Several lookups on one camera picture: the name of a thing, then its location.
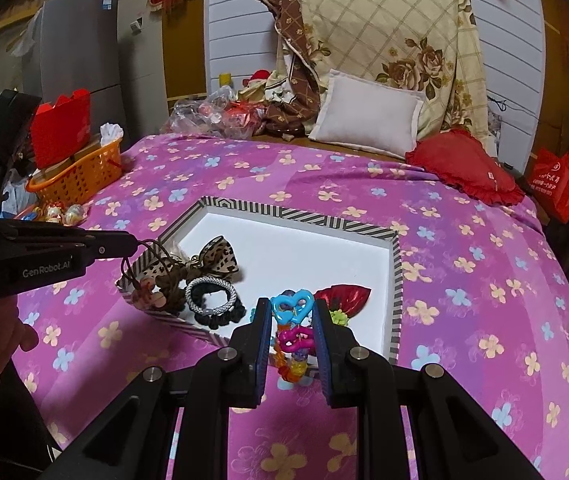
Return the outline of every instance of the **pink floral bedsheet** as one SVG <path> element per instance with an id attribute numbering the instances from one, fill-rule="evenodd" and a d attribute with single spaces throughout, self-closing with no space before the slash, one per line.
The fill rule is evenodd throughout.
<path id="1" fill-rule="evenodd" d="M 546 479 L 569 478 L 569 285 L 529 199 L 488 207 L 420 168 L 282 144 L 150 136 L 129 155 L 135 170 L 94 198 L 85 227 L 152 237 L 203 195 L 394 227 L 399 364 L 439 362 Z M 41 342 L 14 360 L 62 446 L 144 368 L 213 349 L 127 305 L 118 277 L 119 262 L 102 261 L 20 296 Z M 282 390 L 269 368 L 262 405 L 231 413 L 229 479 L 351 480 L 355 436 L 355 412 L 330 410 L 318 381 Z"/>

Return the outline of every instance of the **red gift bag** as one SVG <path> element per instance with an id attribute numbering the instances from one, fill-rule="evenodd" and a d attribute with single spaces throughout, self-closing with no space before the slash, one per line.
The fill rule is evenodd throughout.
<path id="1" fill-rule="evenodd" d="M 40 105 L 31 125 L 31 144 L 36 166 L 43 168 L 62 162 L 87 145 L 90 126 L 90 93 L 76 90 L 71 97 L 61 95 L 55 105 Z"/>
<path id="2" fill-rule="evenodd" d="M 569 221 L 569 153 L 556 156 L 542 148 L 529 184 L 545 211 L 566 224 Z"/>

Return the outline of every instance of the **blue heart hair clip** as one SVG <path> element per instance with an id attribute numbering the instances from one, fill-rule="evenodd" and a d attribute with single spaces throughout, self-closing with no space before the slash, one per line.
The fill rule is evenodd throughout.
<path id="1" fill-rule="evenodd" d="M 309 316 L 314 302 L 313 294 L 304 288 L 296 292 L 293 296 L 280 294 L 280 296 L 271 298 L 274 317 L 279 325 L 299 325 Z"/>

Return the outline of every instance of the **pink heart hair clip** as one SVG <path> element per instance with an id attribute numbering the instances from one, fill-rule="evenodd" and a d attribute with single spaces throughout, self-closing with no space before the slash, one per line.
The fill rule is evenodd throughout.
<path id="1" fill-rule="evenodd" d="M 297 326 L 291 330 L 282 330 L 278 342 L 283 352 L 297 352 L 300 349 L 315 349 L 313 330 L 307 326 Z"/>

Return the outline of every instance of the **brown floral blanket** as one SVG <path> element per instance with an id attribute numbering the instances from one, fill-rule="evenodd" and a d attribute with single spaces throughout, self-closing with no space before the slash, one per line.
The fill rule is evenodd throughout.
<path id="1" fill-rule="evenodd" d="M 394 88 L 424 91 L 427 102 L 418 139 L 462 126 L 496 156 L 471 0 L 262 1 L 276 16 L 285 47 L 281 65 L 286 69 L 281 71 L 287 74 L 280 75 L 289 86 L 285 82 L 276 96 L 280 112 L 298 103 L 305 112 L 297 113 L 314 120 L 317 92 L 322 94 L 333 68 Z M 304 97 L 313 102 L 305 104 Z M 279 117 L 290 119 L 282 113 Z"/>

